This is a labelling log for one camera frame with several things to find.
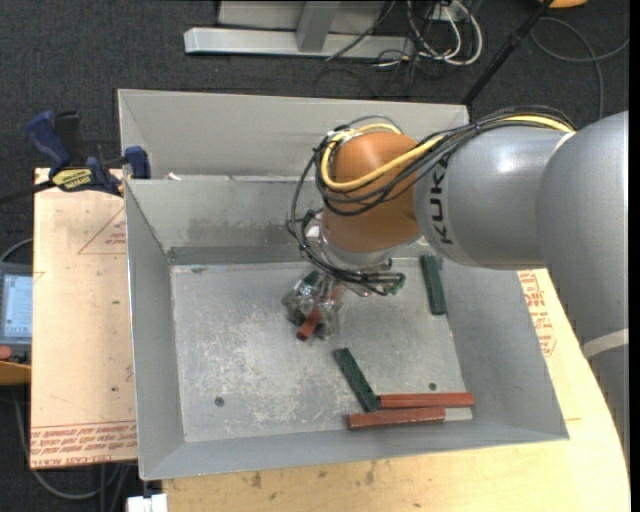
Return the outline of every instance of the green block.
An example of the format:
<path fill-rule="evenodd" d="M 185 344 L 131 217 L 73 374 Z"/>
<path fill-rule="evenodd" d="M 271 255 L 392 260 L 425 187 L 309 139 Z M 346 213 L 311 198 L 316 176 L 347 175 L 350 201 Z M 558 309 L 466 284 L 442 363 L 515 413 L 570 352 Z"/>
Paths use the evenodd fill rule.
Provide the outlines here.
<path fill-rule="evenodd" d="M 351 351 L 348 348 L 336 350 L 333 353 L 333 357 L 335 357 L 338 366 L 340 366 L 342 373 L 347 378 L 347 382 L 358 398 L 362 408 L 366 412 L 378 410 L 380 408 L 380 401 L 374 394 L 371 386 L 369 386 L 367 379 L 364 378 Z"/>
<path fill-rule="evenodd" d="M 444 299 L 444 289 L 440 281 L 440 270 L 438 260 L 435 256 L 422 256 L 420 258 L 424 284 L 427 287 L 429 297 L 429 307 L 432 315 L 444 315 L 447 312 L 447 302 Z"/>

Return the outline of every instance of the cardboard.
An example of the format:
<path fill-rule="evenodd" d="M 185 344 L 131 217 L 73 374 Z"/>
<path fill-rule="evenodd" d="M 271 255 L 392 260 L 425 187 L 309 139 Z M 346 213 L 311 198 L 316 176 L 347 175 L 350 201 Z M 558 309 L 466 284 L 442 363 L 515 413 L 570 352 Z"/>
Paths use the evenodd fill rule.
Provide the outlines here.
<path fill-rule="evenodd" d="M 35 196 L 33 310 L 31 467 L 135 459 L 122 198 Z"/>

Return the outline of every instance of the yellow cable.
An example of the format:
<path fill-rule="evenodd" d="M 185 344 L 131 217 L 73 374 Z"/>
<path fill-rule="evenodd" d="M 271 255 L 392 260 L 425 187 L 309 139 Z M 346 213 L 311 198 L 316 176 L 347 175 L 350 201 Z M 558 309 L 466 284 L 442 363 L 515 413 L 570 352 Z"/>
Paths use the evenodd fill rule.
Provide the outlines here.
<path fill-rule="evenodd" d="M 524 121 L 524 122 L 530 122 L 530 123 L 537 123 L 549 128 L 553 128 L 554 130 L 559 130 L 563 132 L 571 133 L 574 131 L 571 127 L 565 125 L 564 123 L 555 121 L 553 119 L 548 119 L 546 117 L 536 116 L 536 115 L 511 116 L 511 117 L 506 117 L 501 121 L 519 121 L 519 122 Z M 413 148 L 407 153 L 400 155 L 398 158 L 391 160 L 390 162 L 384 164 L 383 166 L 378 167 L 374 171 L 371 171 L 366 176 L 362 176 L 358 179 L 342 182 L 342 183 L 339 183 L 331 179 L 331 177 L 329 176 L 329 157 L 331 156 L 331 153 L 334 150 L 335 143 L 340 142 L 342 139 L 345 139 L 349 135 L 352 135 L 354 133 L 364 133 L 367 131 L 372 131 L 377 129 L 385 129 L 398 134 L 402 133 L 393 125 L 379 123 L 379 124 L 367 125 L 362 128 L 358 128 L 357 130 L 350 129 L 350 130 L 338 132 L 329 140 L 327 144 L 327 149 L 324 151 L 322 155 L 322 159 L 320 161 L 320 175 L 322 176 L 322 181 L 328 188 L 336 192 L 351 192 L 357 188 L 360 188 L 378 179 L 380 176 L 383 176 L 384 174 L 388 173 L 394 167 L 398 165 L 402 165 L 414 157 L 423 155 L 445 137 L 444 135 L 440 135 L 438 137 L 430 139 L 424 144 Z"/>
<path fill-rule="evenodd" d="M 535 115 L 534 116 L 532 115 L 512 116 L 512 117 L 507 117 L 505 119 L 502 119 L 502 121 L 526 121 L 526 122 L 542 124 L 544 126 L 548 126 L 549 128 L 553 128 L 554 130 L 559 130 L 561 132 L 571 133 L 574 131 L 573 128 L 571 128 L 570 126 L 564 123 L 561 123 L 560 121 L 555 121 L 553 119 L 548 119 L 546 117 L 540 117 Z"/>

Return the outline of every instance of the table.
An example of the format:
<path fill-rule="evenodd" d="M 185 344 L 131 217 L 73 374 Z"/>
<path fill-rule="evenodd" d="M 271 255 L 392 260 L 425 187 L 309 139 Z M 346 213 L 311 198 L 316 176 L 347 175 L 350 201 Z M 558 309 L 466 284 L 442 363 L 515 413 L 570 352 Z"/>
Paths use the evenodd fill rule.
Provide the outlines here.
<path fill-rule="evenodd" d="M 36 197 L 34 468 L 136 457 L 125 236 L 116 197 Z M 169 509 L 627 510 L 616 431 L 548 275 L 521 281 L 570 440 L 167 480 Z"/>

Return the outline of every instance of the blue clamp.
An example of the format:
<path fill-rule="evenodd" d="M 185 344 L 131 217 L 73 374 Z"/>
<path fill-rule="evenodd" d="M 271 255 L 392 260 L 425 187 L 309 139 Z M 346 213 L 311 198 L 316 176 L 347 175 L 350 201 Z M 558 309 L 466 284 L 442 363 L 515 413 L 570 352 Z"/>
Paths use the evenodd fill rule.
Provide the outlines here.
<path fill-rule="evenodd" d="M 65 192 L 96 190 L 117 196 L 122 195 L 122 181 L 104 168 L 96 157 L 87 158 L 84 167 L 69 167 L 71 155 L 56 134 L 51 111 L 38 114 L 27 126 L 27 135 L 40 152 L 53 159 L 54 166 L 49 171 L 49 180 L 61 190 Z M 128 163 L 131 166 L 133 178 L 149 179 L 151 177 L 149 160 L 140 146 L 127 148 L 124 157 L 117 159 L 114 163 Z"/>

